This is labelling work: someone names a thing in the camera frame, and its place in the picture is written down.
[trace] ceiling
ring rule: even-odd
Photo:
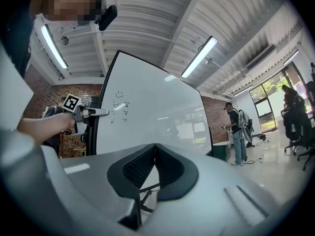
[[[93,23],[73,29],[38,19],[38,39],[40,26],[47,23],[69,66],[65,71],[48,61],[58,75],[54,84],[102,83],[117,50],[181,77],[198,48],[213,36],[217,45],[184,80],[201,93],[227,97],[273,69],[301,40],[302,26],[286,0],[107,0],[107,6],[113,4],[118,16],[103,32]],[[61,44],[62,36],[69,38],[68,45]],[[245,65],[270,44],[275,52],[248,72]],[[45,69],[40,61],[50,54],[37,48],[32,60]]]

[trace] brick wall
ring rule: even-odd
[[[230,118],[226,110],[223,110],[226,102],[204,96],[202,96],[201,99],[205,107],[208,125],[211,130],[212,142],[215,144],[227,141],[228,137],[226,130],[221,128],[222,125],[230,123]]]
[[[34,92],[34,96],[24,111],[25,118],[41,118],[45,107],[56,105],[63,96],[72,93],[82,98],[82,103],[88,104],[90,96],[99,96],[102,85],[62,85],[51,86],[32,66],[26,71],[25,82]],[[72,157],[78,155],[73,148],[84,148],[85,144],[80,142],[78,136],[63,135],[60,147],[60,155]]]

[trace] white floor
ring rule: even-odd
[[[285,134],[279,131],[267,133],[270,143],[257,143],[262,142],[258,138],[254,138],[253,145],[255,147],[247,148],[247,156],[249,160],[257,160],[253,164],[246,164],[244,166],[231,166],[239,171],[246,177],[250,177],[257,182],[262,188],[267,189],[278,201],[280,205],[286,201],[298,196],[303,192],[306,184],[308,183],[309,176],[314,170],[315,156],[308,162],[306,170],[303,171],[303,166],[307,160],[307,156],[301,157],[297,161],[297,155],[305,152],[305,148],[298,147],[296,156],[293,155],[293,149],[289,148],[284,153],[284,147],[289,145],[289,139]],[[228,164],[235,160],[234,149],[231,149],[231,155]],[[146,193],[140,193],[140,198],[143,199]],[[157,191],[154,191],[149,196],[144,205],[150,209],[156,206]],[[142,221],[144,222],[150,213],[141,211]]]

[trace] air conditioner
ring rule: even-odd
[[[253,69],[255,66],[260,64],[264,59],[266,59],[270,54],[275,51],[276,47],[274,44],[269,45],[265,48],[258,56],[256,56],[251,62],[249,62],[245,68],[249,71]]]

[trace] red brick wall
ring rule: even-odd
[[[56,102],[59,103],[60,99],[68,93],[81,97],[82,103],[88,104],[90,96],[99,96],[102,87],[102,85],[87,84],[51,86],[32,66],[26,71],[25,81],[34,92],[34,96],[25,109],[25,118],[41,118],[45,107],[56,105]],[[60,155],[71,157],[74,156],[73,148],[84,147],[85,144],[80,142],[80,137],[63,135]]]
[[[222,125],[230,123],[230,118],[226,110],[223,110],[226,102],[205,96],[202,96],[201,99],[205,107],[208,125],[211,130],[212,142],[215,144],[227,141],[228,137],[226,130],[221,128]]]

